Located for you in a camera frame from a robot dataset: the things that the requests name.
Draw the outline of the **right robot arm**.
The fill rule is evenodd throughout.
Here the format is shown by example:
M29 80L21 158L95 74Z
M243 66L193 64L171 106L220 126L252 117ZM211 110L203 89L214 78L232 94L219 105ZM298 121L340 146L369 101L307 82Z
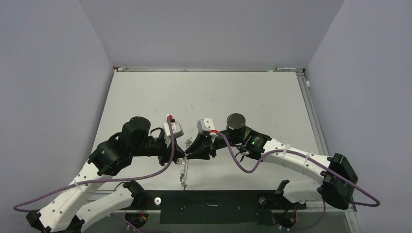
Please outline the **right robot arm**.
M274 195L279 207L322 200L334 208L348 209L358 176L344 155L318 155L293 148L246 126L240 113L227 117L223 131L216 130L210 118L199 120L197 128L196 139L186 149L188 159L209 160L217 155L217 150L228 148L237 166L241 166L232 150L236 147L242 156L257 160L258 164L277 164L311 178L310 182L282 181Z

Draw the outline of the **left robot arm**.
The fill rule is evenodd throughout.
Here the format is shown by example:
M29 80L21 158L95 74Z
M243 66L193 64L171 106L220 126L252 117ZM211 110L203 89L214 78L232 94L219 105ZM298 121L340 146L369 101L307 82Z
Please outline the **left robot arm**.
M42 233L81 233L94 222L122 208L138 209L145 202L140 177L118 178L134 157L156 156L165 171L184 152L177 138L184 133L178 121L167 115L158 137L151 135L150 121L135 116L122 130L100 143L71 183L55 190L55 199L26 218Z

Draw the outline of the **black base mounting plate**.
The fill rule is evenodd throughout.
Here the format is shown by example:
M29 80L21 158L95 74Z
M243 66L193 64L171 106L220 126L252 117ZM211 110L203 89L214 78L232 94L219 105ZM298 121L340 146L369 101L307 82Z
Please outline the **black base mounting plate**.
M272 225L305 203L292 203L274 190L154 191L134 202L127 211L160 211L161 224Z

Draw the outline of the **aluminium rail right side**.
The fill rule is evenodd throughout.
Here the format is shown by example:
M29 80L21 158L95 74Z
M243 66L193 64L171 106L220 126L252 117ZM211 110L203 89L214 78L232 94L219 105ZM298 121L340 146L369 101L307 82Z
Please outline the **aluminium rail right side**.
M296 72L296 75L315 136L318 151L321 155L328 157L326 161L332 163L332 168L336 168L338 174L342 176L345 176L346 174L354 174L355 172L345 156L338 153L334 155L329 154L321 125L310 96L309 83L305 77L305 70L299 69ZM353 200L352 196L355 189L349 185L344 186L344 181L328 171L322 178L326 178L326 182L321 182L321 187L318 188L318 190L321 191L321 197L323 200L334 208L342 210L350 209L352 206L350 202Z

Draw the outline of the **aluminium rail back edge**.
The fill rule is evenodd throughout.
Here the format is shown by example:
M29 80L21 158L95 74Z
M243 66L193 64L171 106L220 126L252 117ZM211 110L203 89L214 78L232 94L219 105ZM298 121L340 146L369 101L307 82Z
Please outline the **aluminium rail back edge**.
M201 68L201 67L113 67L117 72L298 72L303 73L304 68L247 68L247 67L221 67L221 68Z

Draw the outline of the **large grey keyring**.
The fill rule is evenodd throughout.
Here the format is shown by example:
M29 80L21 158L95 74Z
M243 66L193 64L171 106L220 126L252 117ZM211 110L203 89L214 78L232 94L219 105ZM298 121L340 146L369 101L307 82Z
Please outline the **large grey keyring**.
M192 145L192 137L187 139L184 144L186 146L185 149L188 149ZM184 158L180 158L177 160L178 165L182 165L183 168L179 172L179 182L183 188L183 191L185 192L188 184L187 184L187 177L188 177L188 169L189 169L189 160L187 159L187 155L185 154Z

